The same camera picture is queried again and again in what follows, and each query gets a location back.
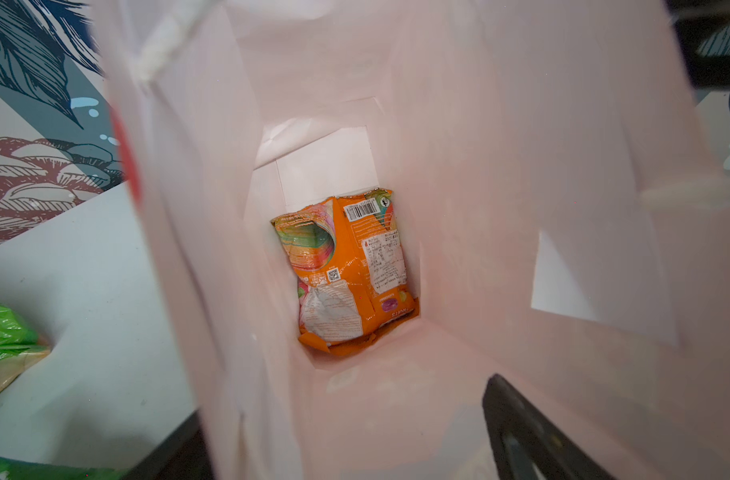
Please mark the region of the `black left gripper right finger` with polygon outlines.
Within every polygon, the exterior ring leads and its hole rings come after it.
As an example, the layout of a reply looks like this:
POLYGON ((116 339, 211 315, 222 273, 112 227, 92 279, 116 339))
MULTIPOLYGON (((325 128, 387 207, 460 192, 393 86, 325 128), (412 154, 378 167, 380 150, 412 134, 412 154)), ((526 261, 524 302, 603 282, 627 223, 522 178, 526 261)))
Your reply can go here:
POLYGON ((611 479, 500 374, 486 385, 482 407, 501 479, 611 479))

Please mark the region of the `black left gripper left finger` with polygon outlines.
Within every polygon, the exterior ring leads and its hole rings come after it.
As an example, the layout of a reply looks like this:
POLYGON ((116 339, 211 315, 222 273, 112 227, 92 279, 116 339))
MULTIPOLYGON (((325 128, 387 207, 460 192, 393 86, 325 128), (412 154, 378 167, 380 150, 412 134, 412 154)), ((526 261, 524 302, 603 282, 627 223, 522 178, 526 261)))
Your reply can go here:
POLYGON ((199 412, 192 413, 122 479, 214 480, 199 412))

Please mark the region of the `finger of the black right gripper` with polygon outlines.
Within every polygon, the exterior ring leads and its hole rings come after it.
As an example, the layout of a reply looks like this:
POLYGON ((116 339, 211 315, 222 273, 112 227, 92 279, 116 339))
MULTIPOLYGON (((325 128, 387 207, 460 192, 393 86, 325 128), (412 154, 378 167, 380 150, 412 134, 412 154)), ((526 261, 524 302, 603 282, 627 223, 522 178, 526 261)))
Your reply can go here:
POLYGON ((730 1, 668 1, 683 61, 697 90, 730 90, 730 1))

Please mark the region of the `dark green snack packet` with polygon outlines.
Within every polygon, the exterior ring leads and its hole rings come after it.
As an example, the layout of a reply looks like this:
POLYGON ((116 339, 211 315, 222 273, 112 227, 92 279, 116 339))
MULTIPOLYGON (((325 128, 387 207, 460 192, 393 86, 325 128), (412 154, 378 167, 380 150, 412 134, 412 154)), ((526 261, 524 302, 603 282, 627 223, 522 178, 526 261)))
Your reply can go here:
POLYGON ((30 463, 0 457, 0 480, 116 480, 127 470, 30 463))

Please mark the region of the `bright green chips bag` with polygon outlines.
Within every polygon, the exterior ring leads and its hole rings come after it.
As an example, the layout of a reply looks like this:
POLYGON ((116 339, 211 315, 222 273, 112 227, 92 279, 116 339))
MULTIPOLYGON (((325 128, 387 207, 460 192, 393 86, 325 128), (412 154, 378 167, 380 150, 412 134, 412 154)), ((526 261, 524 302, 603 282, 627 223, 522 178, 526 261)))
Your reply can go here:
POLYGON ((51 351, 21 315, 0 303, 0 393, 51 351))

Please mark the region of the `red paper gift bag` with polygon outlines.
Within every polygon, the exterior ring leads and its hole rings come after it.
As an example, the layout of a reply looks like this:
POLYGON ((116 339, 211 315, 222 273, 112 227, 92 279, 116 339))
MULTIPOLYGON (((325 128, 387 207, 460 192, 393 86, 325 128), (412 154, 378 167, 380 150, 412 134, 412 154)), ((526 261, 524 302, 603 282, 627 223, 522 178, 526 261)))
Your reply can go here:
POLYGON ((619 479, 730 479, 730 178, 663 1, 96 1, 220 479, 495 473, 505 377, 619 479), (298 340, 275 216, 394 193, 420 313, 298 340))

